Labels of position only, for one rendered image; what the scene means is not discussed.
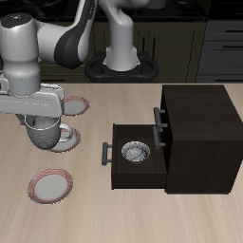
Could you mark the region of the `black and white bowl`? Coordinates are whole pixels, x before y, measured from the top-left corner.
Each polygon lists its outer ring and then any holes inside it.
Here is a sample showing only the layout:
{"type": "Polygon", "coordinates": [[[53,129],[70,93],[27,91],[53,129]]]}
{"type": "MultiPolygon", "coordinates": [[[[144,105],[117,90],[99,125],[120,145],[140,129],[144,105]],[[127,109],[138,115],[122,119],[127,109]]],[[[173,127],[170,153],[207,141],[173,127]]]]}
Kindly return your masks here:
{"type": "Polygon", "coordinates": [[[150,148],[141,141],[129,141],[121,149],[122,156],[132,164],[145,162],[150,156],[150,148]]]}

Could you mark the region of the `flat black base plate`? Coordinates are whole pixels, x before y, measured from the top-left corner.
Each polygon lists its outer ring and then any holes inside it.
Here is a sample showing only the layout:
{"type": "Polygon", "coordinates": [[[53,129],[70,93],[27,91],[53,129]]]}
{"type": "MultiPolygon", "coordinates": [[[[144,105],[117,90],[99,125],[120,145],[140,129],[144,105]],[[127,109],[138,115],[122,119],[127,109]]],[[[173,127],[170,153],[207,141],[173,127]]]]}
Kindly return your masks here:
{"type": "Polygon", "coordinates": [[[85,75],[95,84],[148,84],[159,74],[158,64],[145,51],[139,51],[140,65],[128,71],[115,71],[103,64],[104,51],[98,51],[85,65],[85,75]]]}

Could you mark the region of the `dark wooden cabinet drawer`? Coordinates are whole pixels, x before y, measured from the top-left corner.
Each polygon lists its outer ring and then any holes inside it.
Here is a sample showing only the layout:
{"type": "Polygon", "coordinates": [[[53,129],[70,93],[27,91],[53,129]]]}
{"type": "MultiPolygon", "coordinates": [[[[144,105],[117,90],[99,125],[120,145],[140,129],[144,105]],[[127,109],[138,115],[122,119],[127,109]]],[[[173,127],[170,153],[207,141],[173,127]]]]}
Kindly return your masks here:
{"type": "Polygon", "coordinates": [[[164,189],[167,177],[163,150],[155,149],[152,124],[113,124],[112,143],[103,143],[102,165],[111,163],[112,189],[164,189]],[[131,141],[148,146],[150,154],[140,164],[122,155],[122,147],[131,141]]]}

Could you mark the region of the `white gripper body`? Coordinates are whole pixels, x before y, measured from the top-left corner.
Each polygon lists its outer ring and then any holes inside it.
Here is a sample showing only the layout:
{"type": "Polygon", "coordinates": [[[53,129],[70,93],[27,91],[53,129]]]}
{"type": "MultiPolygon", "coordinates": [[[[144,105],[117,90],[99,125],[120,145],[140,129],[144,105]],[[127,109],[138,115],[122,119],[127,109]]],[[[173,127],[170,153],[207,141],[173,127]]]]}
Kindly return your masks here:
{"type": "Polygon", "coordinates": [[[41,89],[28,97],[0,91],[0,112],[60,118],[64,114],[64,90],[56,84],[41,84],[41,89]]]}

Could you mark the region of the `grey porcelain mug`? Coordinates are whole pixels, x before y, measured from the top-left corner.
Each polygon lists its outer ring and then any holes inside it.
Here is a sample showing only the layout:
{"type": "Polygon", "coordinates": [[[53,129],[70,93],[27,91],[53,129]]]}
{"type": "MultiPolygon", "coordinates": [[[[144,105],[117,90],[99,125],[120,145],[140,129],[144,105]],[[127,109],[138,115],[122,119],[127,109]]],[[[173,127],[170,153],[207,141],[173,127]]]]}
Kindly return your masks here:
{"type": "Polygon", "coordinates": [[[39,149],[52,149],[58,142],[72,139],[71,127],[60,118],[25,116],[25,126],[31,142],[39,149]]]}

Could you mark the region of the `dark kitchen cupboards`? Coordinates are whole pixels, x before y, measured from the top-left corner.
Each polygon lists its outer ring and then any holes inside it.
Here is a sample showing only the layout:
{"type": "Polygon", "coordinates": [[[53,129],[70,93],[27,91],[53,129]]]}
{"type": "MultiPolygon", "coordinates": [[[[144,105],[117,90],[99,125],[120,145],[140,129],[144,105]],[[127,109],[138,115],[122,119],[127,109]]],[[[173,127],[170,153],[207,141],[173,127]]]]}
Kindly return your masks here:
{"type": "MultiPolygon", "coordinates": [[[[212,15],[217,0],[166,0],[165,9],[121,8],[134,21],[133,43],[159,65],[154,83],[243,83],[243,15],[237,21],[212,15]]],[[[0,19],[24,12],[38,21],[71,25],[79,0],[0,0],[0,19]]],[[[107,17],[98,6],[87,61],[110,45],[107,17]]],[[[42,79],[87,83],[84,64],[71,71],[40,63],[42,79]]]]}

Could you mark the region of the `dark wooden cabinet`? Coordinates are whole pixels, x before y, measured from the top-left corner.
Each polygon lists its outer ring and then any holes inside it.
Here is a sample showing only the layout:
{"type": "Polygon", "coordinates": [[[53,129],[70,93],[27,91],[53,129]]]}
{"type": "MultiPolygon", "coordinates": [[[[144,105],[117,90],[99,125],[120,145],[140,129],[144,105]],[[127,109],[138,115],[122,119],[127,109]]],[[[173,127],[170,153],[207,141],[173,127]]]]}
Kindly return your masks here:
{"type": "Polygon", "coordinates": [[[243,161],[243,121],[219,84],[167,84],[154,109],[168,194],[223,194],[243,161]]]}

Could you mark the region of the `red rimmed grey plate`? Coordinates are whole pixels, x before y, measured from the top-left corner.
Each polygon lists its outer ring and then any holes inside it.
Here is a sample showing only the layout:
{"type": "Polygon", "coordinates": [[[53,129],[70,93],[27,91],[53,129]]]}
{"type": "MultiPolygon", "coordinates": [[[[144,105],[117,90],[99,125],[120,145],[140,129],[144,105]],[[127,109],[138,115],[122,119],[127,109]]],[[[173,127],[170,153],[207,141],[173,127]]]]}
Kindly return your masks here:
{"type": "Polygon", "coordinates": [[[84,97],[72,96],[64,98],[64,106],[66,116],[79,116],[89,109],[90,102],[84,97]]]}
{"type": "Polygon", "coordinates": [[[75,128],[73,128],[72,131],[73,137],[71,140],[66,142],[58,142],[52,149],[49,149],[49,152],[60,154],[69,152],[76,148],[81,142],[81,134],[75,128]]]}
{"type": "Polygon", "coordinates": [[[40,205],[53,205],[67,198],[74,187],[72,175],[62,168],[49,168],[28,183],[28,197],[40,205]]]}

